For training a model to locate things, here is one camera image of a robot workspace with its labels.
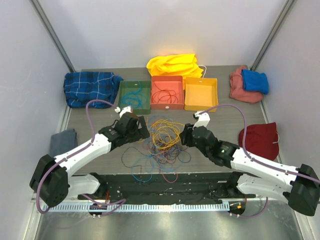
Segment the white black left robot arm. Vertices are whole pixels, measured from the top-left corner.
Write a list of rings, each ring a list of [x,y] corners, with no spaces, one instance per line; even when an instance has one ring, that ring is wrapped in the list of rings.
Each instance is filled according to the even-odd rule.
[[[113,125],[103,127],[87,142],[63,154],[40,158],[29,186],[35,191],[38,211],[44,213],[40,202],[53,208],[66,198],[88,195],[102,199],[108,190],[106,181],[97,173],[76,176],[75,173],[112,150],[125,144],[149,138],[145,118],[132,112],[121,115]]]

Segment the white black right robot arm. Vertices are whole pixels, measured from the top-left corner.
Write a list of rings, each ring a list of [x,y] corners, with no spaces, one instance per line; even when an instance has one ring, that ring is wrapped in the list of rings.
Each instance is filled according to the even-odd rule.
[[[270,161],[236,144],[218,140],[204,126],[188,123],[179,138],[183,145],[196,147],[215,165],[234,171],[236,176],[225,186],[230,197],[261,195],[283,201],[305,216],[315,215],[320,201],[320,179],[311,166]]]

